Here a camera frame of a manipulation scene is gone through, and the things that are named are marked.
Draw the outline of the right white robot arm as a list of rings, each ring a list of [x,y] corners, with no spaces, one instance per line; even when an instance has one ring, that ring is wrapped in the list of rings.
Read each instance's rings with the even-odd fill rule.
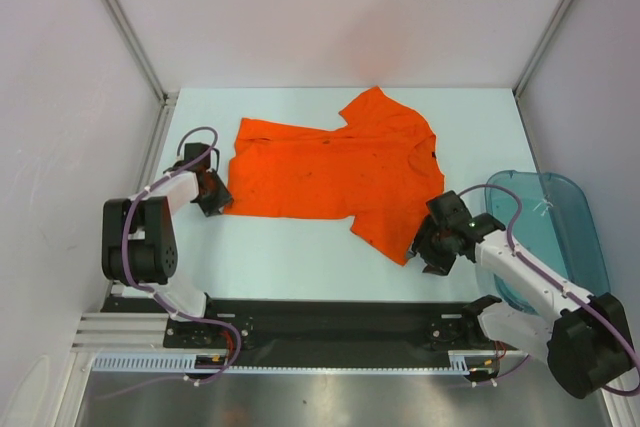
[[[490,295],[473,302],[472,316],[461,323],[469,346],[484,348],[496,340],[515,347],[545,362],[555,381],[578,399],[599,389],[638,395],[637,388],[611,385],[639,368],[626,313],[615,296],[595,295],[561,276],[516,240],[513,221],[473,216],[453,191],[428,201],[427,210],[410,249],[425,272],[446,276],[465,257],[515,288],[533,310],[521,312]]]

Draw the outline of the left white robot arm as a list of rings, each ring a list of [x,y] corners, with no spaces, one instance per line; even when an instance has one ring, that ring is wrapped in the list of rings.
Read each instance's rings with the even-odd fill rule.
[[[205,292],[172,279],[179,261],[173,216],[195,205],[210,218],[232,203],[219,164],[218,148],[183,143],[177,161],[158,180],[130,197],[106,201],[102,211],[104,277],[146,294],[172,319],[188,321],[187,336],[202,347],[219,339],[221,323],[206,313]]]

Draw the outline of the orange t-shirt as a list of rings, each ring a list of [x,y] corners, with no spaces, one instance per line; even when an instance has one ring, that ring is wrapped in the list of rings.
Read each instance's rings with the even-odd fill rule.
[[[398,265],[444,191],[437,137],[417,111],[370,88],[335,130],[244,118],[229,162],[227,215],[352,218],[351,231]]]

